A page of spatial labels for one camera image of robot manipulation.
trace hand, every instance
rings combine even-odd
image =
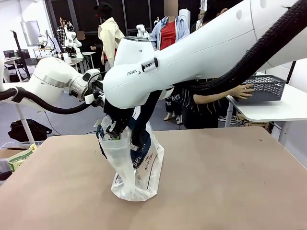
[[[229,95],[233,97],[237,97],[240,99],[247,99],[248,97],[251,97],[251,92],[254,92],[254,89],[249,89],[254,84],[247,84],[247,85],[239,85],[232,90],[230,90]]]

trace hat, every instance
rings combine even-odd
[[[112,17],[112,6],[110,6],[109,4],[105,3],[105,2],[101,2],[99,4],[99,6],[95,6],[94,10],[96,11],[96,15],[98,15],[99,17],[107,20],[110,17]]]

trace black bag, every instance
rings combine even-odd
[[[28,125],[30,127],[31,133],[35,141],[41,141],[47,139],[47,134],[52,133],[52,129],[34,121],[31,119],[27,119]],[[29,139],[25,133],[23,124],[21,120],[15,121],[11,123],[11,131],[9,132],[9,136],[12,139],[15,139],[19,142],[28,142]]]

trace plastic bag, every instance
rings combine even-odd
[[[112,123],[109,116],[102,120],[97,129],[100,147],[117,172],[111,191],[128,201],[145,201],[157,194],[164,156],[164,148],[155,138],[149,123],[143,135],[144,145],[136,147],[131,144],[131,130],[139,114],[140,108],[137,107],[119,140],[111,140],[106,133]]]

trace black basket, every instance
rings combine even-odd
[[[253,75],[243,84],[254,84],[255,91],[246,100],[236,98],[240,102],[268,102],[280,101],[286,81],[273,75]]]

